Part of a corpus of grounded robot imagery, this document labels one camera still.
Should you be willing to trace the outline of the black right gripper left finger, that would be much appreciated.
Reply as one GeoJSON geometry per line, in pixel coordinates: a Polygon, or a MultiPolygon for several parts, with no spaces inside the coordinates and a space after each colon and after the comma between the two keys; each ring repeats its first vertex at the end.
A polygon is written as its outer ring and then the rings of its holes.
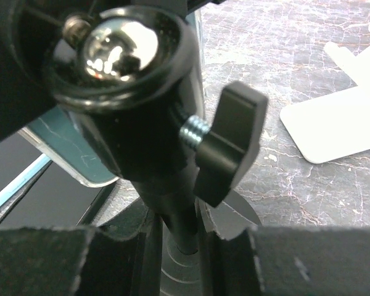
{"type": "Polygon", "coordinates": [[[161,219],[139,203],[99,228],[0,228],[0,295],[158,295],[161,261],[161,219]]]}

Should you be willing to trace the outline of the black round stand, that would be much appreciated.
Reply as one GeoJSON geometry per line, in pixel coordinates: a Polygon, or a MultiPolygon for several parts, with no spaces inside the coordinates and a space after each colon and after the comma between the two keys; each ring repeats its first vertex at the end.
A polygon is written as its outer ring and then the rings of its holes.
{"type": "Polygon", "coordinates": [[[58,102],[108,169],[132,181],[149,210],[174,218],[184,234],[197,221],[194,198],[217,205],[250,165],[257,135],[244,131],[240,145],[213,129],[196,152],[180,140],[180,127],[202,108],[198,44],[182,17],[153,6],[109,6],[91,17],[75,58],[65,62],[63,38],[43,17],[69,7],[0,1],[0,143],[58,102]],[[88,41],[114,9],[112,21],[129,17],[162,43],[157,60],[129,82],[80,72],[88,41]]]}

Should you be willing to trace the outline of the light blue phone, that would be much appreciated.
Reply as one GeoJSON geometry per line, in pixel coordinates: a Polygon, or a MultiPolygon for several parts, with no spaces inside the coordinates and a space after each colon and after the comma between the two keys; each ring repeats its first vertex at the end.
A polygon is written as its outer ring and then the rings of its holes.
{"type": "Polygon", "coordinates": [[[47,164],[50,164],[51,159],[41,154],[36,160],[28,165],[21,173],[19,173],[9,184],[0,190],[0,207],[3,206],[21,187],[29,182],[32,177],[36,176],[47,164]]]}

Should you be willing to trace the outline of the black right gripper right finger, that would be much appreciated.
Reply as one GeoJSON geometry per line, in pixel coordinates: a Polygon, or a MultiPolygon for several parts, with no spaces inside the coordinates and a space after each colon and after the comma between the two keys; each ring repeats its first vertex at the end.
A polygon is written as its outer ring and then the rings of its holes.
{"type": "Polygon", "coordinates": [[[197,204],[203,295],[370,295],[370,228],[217,230],[197,204]]]}

